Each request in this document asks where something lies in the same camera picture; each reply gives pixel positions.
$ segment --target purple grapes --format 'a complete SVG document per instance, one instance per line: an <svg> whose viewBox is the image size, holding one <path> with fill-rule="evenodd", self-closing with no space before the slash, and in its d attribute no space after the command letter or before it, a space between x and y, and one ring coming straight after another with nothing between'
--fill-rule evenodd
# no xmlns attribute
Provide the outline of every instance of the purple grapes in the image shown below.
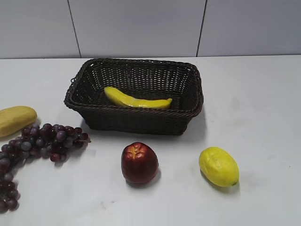
<svg viewBox="0 0 301 226"><path fill-rule="evenodd" d="M51 125L42 128L38 124L22 129L22 135L10 140L0 152L0 212L15 210L19 193L13 182L11 170L18 162L31 156L50 158L52 162L65 162L67 153L90 142L87 133L79 127Z"/></svg>

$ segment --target table surface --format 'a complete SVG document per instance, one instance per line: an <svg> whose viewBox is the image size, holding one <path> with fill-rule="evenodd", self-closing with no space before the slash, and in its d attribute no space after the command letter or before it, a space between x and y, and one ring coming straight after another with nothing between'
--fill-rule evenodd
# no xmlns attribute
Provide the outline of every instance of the table surface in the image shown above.
<svg viewBox="0 0 301 226"><path fill-rule="evenodd" d="M203 110L179 137L91 131L63 104L87 59L0 60L0 109L32 106L42 124L82 126L92 140L61 166L39 159L19 169L19 208L0 215L0 225L299 225L301 56L161 59L192 63L202 78ZM120 169L135 141L160 165L144 188L129 186ZM219 188L201 176L198 157L210 146L237 161L239 185Z"/></svg>

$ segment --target red apple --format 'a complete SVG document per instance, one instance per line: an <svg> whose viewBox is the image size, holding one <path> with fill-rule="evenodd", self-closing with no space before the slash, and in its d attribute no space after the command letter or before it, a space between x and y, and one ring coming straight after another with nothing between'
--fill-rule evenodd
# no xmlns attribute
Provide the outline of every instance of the red apple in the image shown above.
<svg viewBox="0 0 301 226"><path fill-rule="evenodd" d="M124 178L132 184L150 182L158 172L158 158L147 145L136 142L122 152L121 170Z"/></svg>

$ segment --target wicker basket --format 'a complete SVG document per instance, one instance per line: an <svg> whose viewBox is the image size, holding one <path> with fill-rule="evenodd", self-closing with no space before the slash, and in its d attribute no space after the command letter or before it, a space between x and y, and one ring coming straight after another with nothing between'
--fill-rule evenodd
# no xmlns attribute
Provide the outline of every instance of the wicker basket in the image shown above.
<svg viewBox="0 0 301 226"><path fill-rule="evenodd" d="M115 106L104 94L112 86L135 98L172 98L170 109ZM85 62L71 80L65 101L95 130L180 135L204 102L196 66L172 61L100 58Z"/></svg>

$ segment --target white tiled wall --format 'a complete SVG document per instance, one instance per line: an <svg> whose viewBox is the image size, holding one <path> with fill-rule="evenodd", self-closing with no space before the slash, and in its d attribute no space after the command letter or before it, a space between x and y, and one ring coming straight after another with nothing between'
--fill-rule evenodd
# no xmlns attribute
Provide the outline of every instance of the white tiled wall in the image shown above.
<svg viewBox="0 0 301 226"><path fill-rule="evenodd" d="M208 0L199 56L301 54L301 0Z"/></svg>
<svg viewBox="0 0 301 226"><path fill-rule="evenodd" d="M0 58L79 57L66 0L0 0Z"/></svg>
<svg viewBox="0 0 301 226"><path fill-rule="evenodd" d="M69 0L73 27L68 0L0 0L0 58L195 57L205 2ZM207 0L198 56L301 54L300 24L301 0Z"/></svg>
<svg viewBox="0 0 301 226"><path fill-rule="evenodd" d="M70 0L83 57L195 57L205 0Z"/></svg>

